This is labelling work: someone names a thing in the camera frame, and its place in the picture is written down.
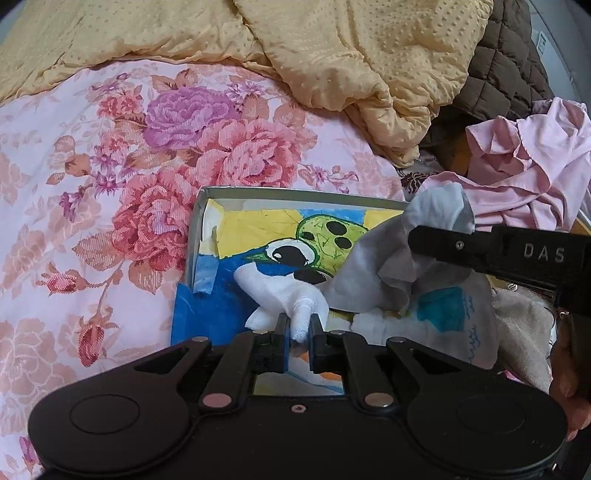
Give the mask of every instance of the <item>floral bedsheet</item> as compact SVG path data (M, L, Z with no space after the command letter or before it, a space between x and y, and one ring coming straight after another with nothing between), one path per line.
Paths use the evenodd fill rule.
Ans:
M0 480L44 395L168 345L202 186L404 200L342 113L225 64L87 69L0 108Z

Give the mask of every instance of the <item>yellow blanket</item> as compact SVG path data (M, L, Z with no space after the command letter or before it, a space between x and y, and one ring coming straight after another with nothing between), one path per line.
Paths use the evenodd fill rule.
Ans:
M459 93L493 0L27 0L0 102L121 58L234 59L303 105L346 110L397 166Z

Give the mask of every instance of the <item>white cloth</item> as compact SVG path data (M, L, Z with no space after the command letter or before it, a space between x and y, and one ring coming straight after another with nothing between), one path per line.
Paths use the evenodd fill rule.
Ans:
M308 336L310 316L318 314L326 328L329 306L314 285L286 277L268 276L259 272L256 263L243 265L234 272L234 280L260 306L246 321L251 330L274 330L277 317L286 313L291 319L291 339L304 343Z
M355 243L332 280L320 284L330 308L365 313L374 308L404 314L411 294L458 285L470 269L414 255L408 234L418 225L474 231L474 215L458 184L423 190L402 215L374 227Z
M450 183L420 191L402 215L361 237L335 277L320 286L328 304L357 313L351 330L368 343L384 345L401 336L492 368L499 329L488 280L414 255L407 238L417 225L473 232L474 215L462 188Z
M394 336L404 337L477 367L492 368L497 359L499 333L488 280L484 275L472 273L458 288L461 291L449 290L439 306L437 300L433 305L442 309L442 316L449 308L449 315L458 315L458 306L463 310L455 318L455 329L446 330L441 321L424 318L422 314L419 319L417 312L421 312L421 307L417 303L421 297L412 297L406 315L399 317L393 312L373 309L355 315L349 330L363 335L371 345L385 345Z

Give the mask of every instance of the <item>tray rim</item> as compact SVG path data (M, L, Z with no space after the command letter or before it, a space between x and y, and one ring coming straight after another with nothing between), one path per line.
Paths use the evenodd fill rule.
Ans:
M339 206L355 206L367 209L405 210L403 200L364 197L347 193L319 192L317 190L283 189L274 187L203 187L193 206L189 220L187 259L182 282L192 290L194 253L199 250L203 232L203 214L209 199L212 200L282 200L292 202L331 203Z

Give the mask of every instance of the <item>green cartoon character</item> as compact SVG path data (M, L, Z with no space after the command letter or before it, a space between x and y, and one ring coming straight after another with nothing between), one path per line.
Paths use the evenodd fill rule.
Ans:
M355 242L367 232L357 223L330 215L313 215L303 219L297 227L295 238L275 240L264 250L250 255L249 260L277 262L299 268L295 278L309 283L319 283L326 276L334 276L349 255Z

